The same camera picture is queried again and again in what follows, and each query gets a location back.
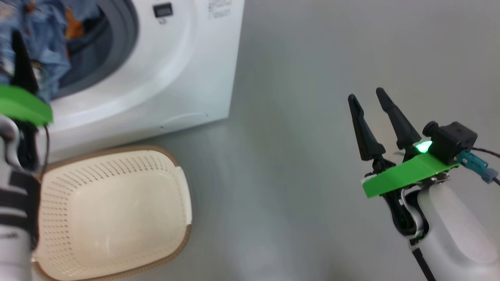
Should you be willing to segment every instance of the black strap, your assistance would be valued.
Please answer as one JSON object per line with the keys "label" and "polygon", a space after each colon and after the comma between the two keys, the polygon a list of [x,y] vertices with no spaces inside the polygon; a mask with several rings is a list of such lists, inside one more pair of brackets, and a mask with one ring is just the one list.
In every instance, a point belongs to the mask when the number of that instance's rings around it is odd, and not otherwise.
{"label": "black strap", "polygon": [[22,188],[26,190],[27,193],[30,193],[32,190],[40,189],[40,182],[38,179],[34,178],[30,174],[18,171],[12,171],[8,184],[13,187]]}
{"label": "black strap", "polygon": [[426,260],[424,259],[424,255],[422,255],[422,251],[417,248],[414,251],[412,251],[413,256],[415,257],[416,262],[420,266],[420,269],[422,269],[423,275],[425,275],[425,278],[427,278],[428,281],[436,281],[436,278],[434,278],[433,273],[431,272],[431,269],[429,268],[429,265],[427,264]]}
{"label": "black strap", "polygon": [[25,210],[27,196],[14,191],[0,189],[0,207]]}
{"label": "black strap", "polygon": [[0,214],[0,225],[17,227],[30,232],[30,226],[26,217],[20,217],[10,214]]}
{"label": "black strap", "polygon": [[27,197],[24,201],[24,206],[22,210],[26,212],[27,218],[25,218],[25,230],[31,235],[31,250],[36,249],[38,245],[38,240],[40,238],[39,228],[38,228],[38,213],[40,208],[40,192],[41,184],[30,174],[25,174],[18,171],[12,171],[10,174],[9,184],[13,187],[18,187],[26,190]]}

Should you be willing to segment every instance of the basket rim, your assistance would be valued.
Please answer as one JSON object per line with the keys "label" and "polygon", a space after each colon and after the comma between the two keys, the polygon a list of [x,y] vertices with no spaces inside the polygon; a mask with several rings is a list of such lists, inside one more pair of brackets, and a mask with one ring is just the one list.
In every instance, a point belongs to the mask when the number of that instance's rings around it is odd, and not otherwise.
{"label": "basket rim", "polygon": [[[170,154],[170,152],[166,151],[165,149],[163,149],[159,146],[134,145],[134,146],[124,146],[124,147],[118,147],[118,148],[112,148],[112,149],[105,149],[105,150],[97,151],[94,153],[89,153],[89,154],[85,154],[82,156],[58,161],[56,163],[49,164],[47,166],[47,170],[45,171],[45,173],[56,170],[58,168],[66,166],[66,165],[74,164],[74,163],[77,163],[80,161],[84,161],[84,160],[88,160],[88,159],[92,159],[92,158],[96,158],[96,157],[101,157],[101,156],[106,156],[106,155],[111,155],[111,154],[127,153],[127,152],[137,152],[137,151],[156,151],[156,152],[162,153],[173,162],[175,167],[180,166],[177,159],[172,154]],[[176,258],[184,250],[184,248],[186,247],[186,245],[190,239],[190,236],[191,236],[191,228],[192,228],[191,224],[186,225],[184,238],[183,238],[181,244],[179,245],[179,247],[177,247],[177,249],[173,253],[171,253],[170,255],[168,255],[162,259],[159,259],[159,260],[153,261],[151,263],[148,263],[148,264],[136,267],[136,268],[132,268],[132,269],[129,269],[126,271],[122,271],[122,272],[118,272],[118,273],[114,273],[114,274],[109,274],[109,275],[104,275],[104,276],[100,276],[100,277],[80,279],[78,281],[111,281],[111,280],[116,280],[116,279],[122,279],[122,278],[126,278],[126,277],[129,277],[132,275],[136,275],[136,274],[148,271],[150,269],[161,266],[163,264],[166,264],[166,263],[172,261],[174,258]],[[35,260],[31,262],[31,266],[34,269],[34,271],[36,272],[36,274],[42,280],[44,280],[44,281],[60,281],[59,279],[55,279],[55,278],[51,277],[50,275],[48,275],[42,269],[42,267],[40,266],[40,263],[36,260],[36,257],[35,257]]]}
{"label": "basket rim", "polygon": [[59,161],[56,163],[52,163],[52,164],[49,164],[47,166],[47,170],[45,171],[45,173],[48,173],[48,172],[55,170],[57,168],[60,168],[62,166],[66,166],[66,165],[80,162],[83,160],[88,160],[91,158],[106,156],[106,155],[110,155],[110,154],[135,152],[135,151],[157,151],[157,152],[162,153],[165,156],[167,156],[176,167],[180,166],[179,162],[177,162],[177,159],[172,154],[170,154],[170,152],[166,151],[165,149],[163,149],[159,146],[156,146],[156,145],[135,145],[135,146],[124,146],[124,147],[118,147],[118,148],[112,148],[112,149],[105,149],[105,150],[97,151],[94,153],[85,154],[82,156],[62,160],[62,161]]}

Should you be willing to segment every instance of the white washing machine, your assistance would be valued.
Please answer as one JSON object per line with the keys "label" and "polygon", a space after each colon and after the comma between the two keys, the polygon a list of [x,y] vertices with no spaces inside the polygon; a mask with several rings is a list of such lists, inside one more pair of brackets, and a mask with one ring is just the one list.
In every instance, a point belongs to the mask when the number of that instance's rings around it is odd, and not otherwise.
{"label": "white washing machine", "polygon": [[244,0],[97,2],[50,104],[51,162],[228,117]]}

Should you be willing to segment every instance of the robotic arm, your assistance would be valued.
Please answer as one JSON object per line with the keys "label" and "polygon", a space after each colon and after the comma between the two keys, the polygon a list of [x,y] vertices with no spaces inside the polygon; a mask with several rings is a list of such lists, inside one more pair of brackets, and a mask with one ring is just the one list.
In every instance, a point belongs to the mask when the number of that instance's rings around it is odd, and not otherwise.
{"label": "robotic arm", "polygon": [[38,83],[18,31],[12,49],[15,72],[9,86],[0,85],[0,280],[29,281],[41,191],[35,134],[52,122],[52,110],[35,96]]}
{"label": "robotic arm", "polygon": [[394,226],[408,239],[428,281],[500,280],[495,243],[444,184],[450,177],[448,171],[460,165],[487,183],[498,181],[498,172],[470,152],[477,134],[458,122],[443,127],[431,122],[424,135],[432,137],[432,143],[423,144],[424,149],[415,147],[420,135],[384,89],[378,88],[376,93],[396,132],[396,144],[406,153],[400,165],[383,158],[386,150],[375,139],[361,105],[351,94],[348,102],[359,153],[362,160],[373,160],[373,172],[363,182],[367,197],[384,198]]}

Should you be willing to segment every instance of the beige plastic basket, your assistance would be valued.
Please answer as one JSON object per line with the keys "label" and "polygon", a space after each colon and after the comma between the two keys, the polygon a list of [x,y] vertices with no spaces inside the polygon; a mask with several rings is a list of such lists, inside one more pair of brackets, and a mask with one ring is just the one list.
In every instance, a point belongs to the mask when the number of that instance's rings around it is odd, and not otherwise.
{"label": "beige plastic basket", "polygon": [[33,267],[49,281],[124,278],[167,263],[188,242],[183,170],[154,146],[52,165],[41,187]]}

